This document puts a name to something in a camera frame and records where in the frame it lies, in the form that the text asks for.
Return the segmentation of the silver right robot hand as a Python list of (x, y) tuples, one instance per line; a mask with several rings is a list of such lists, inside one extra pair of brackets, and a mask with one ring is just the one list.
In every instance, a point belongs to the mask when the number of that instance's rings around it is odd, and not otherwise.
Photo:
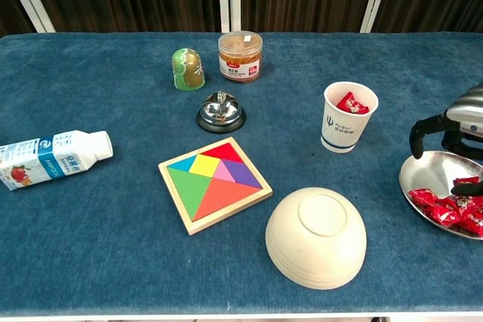
[(443, 149), (464, 158), (481, 160), (482, 149), (468, 146), (463, 141), (482, 142), (482, 84), (471, 87), (460, 95), (443, 113), (417, 121), (411, 128), (411, 154), (423, 155), (423, 138), (442, 132)]

